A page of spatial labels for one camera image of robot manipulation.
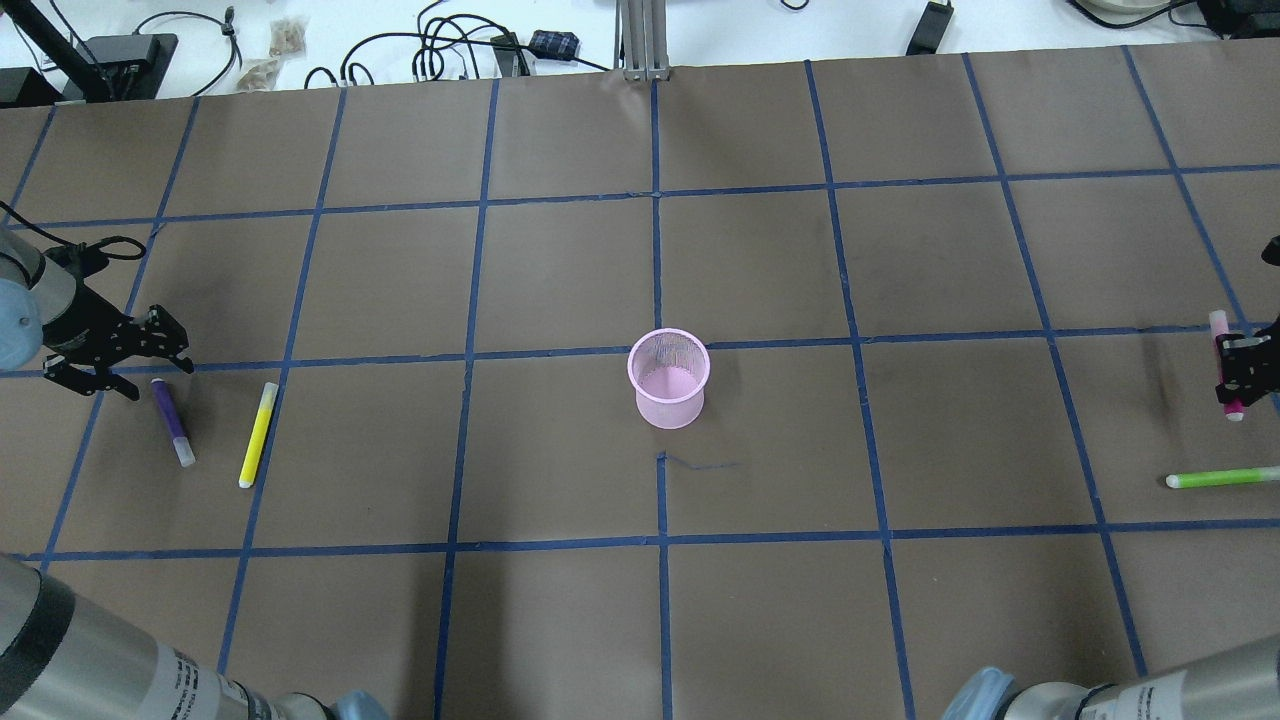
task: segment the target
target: tile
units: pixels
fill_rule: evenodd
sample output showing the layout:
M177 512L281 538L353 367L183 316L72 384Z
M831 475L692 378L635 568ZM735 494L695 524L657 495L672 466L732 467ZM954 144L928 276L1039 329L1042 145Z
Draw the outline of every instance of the tile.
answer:
M959 55L828 60L813 76L836 182L995 174Z
M448 539L462 372L462 363L293 369L255 543Z
M676 68L658 86L663 190L820 183L804 65Z
M200 99L169 215L315 208L338 91Z
M360 688L399 720L431 717L443 555L256 557L227 675L266 697Z
M675 716L904 717L878 542L671 548Z
M1012 191L1053 327L1196 325L1226 302L1172 178Z
M972 61L1010 174L1169 167L1119 47L991 53Z
M52 232L52 234L56 234L69 242L88 243L119 234L146 243L147 234L150 232L151 225L100 225L86 228L58 228ZM17 234L41 251L45 251L55 245L54 241L46 240L28 229L18 231ZM133 251L133 249L125 245L116 245L108 249L108 252L129 254ZM131 260L111 260L104 270L90 275L84 281L84 284L123 311L128 306L129 293L133 291L133 281L137 278L137 274L138 263ZM40 352L37 352L29 363L23 365L23 369L42 369L45 365L45 357L51 354L52 351L47 347L40 348Z
M1213 241L1231 290L1254 323L1275 319L1280 270L1262 261L1262 249L1280 234L1280 172L1185 176L1196 209ZM1230 307L1224 307L1234 319Z
M325 205L477 200L489 85L348 88Z
M657 548L463 553L443 716L658 717L659 644Z
M214 667L238 564L234 557L82 560L54 562L49 574L156 641Z
M1222 418L1207 332L1057 342L1107 520L1280 518L1265 486L1165 487L1170 473L1280 465L1268 401L1243 423Z
M470 410L460 539L657 532L657 454L626 356L477 363Z
M1280 530L1115 533L1152 670L1265 638L1280 625Z
M703 342L849 337L826 193L664 200L662 313Z
M0 379L0 548L44 552L93 401L45 378Z
M45 136L18 211L28 220L154 218L191 100L64 105Z
M492 208L476 350L627 345L653 329L648 200Z
M471 114L481 129L488 97ZM649 83L621 72L503 79L489 197L648 191L652 124Z
M1280 163L1275 38L1133 47L1178 164Z
M876 529L849 347L718 350L705 395L694 424L649 430L671 533Z
M252 492L236 484L262 383L274 370L166 373L196 452L178 465L147 375L138 402L111 395L93 425L58 550L238 548Z
M134 307L169 310L187 328L197 365L279 360L310 224L310 218L169 223L156 236Z
M1097 536L893 543L918 717L941 717L978 670L1020 687L1134 676Z
M22 174L36 149L50 108L9 108L0 111L0 200L9 202L18 191Z
M998 184L842 190L838 197L863 336L1041 327Z
M294 357L462 354L476 211L325 215Z
M863 348L897 528L1093 523L1043 340Z

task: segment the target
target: robotic hand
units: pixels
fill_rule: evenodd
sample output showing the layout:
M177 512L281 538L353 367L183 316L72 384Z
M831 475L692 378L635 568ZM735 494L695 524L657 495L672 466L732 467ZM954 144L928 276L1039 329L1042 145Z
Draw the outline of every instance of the robotic hand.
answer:
M1280 236L1262 251L1262 260L1280 266ZM1213 338L1222 382L1217 400L1222 405L1239 402L1248 407L1272 392L1280 392L1280 318L1253 333L1224 333Z
M17 370L45 345L55 354L45 359L45 377L81 395L114 389L129 400L138 388L111 372L111 365L141 355L164 357L184 373L195 372L187 350L187 331L161 306L133 319L84 284L84 278L115 260L138 260L146 247L127 237L108 237L92 245L55 237L13 213L15 219L59 243L40 252L13 232L0 228L0 370ZM131 243L136 255L105 249ZM87 365L88 372L76 365Z

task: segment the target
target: pink cup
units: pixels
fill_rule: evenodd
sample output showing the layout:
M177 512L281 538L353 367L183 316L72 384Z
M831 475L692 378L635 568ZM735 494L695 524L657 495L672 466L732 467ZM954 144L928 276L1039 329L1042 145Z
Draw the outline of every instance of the pink cup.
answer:
M662 328L640 338L627 355L627 377L636 407L655 428L675 430L703 411L703 388L712 373L707 347L694 336Z

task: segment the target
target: cable connector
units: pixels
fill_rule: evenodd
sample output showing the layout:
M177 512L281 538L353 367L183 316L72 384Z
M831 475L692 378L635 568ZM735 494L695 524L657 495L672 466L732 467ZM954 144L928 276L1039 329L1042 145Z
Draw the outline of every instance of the cable connector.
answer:
M236 19L236 8L233 5L227 6L227 12L223 13L223 36L236 37L236 27L232 20Z

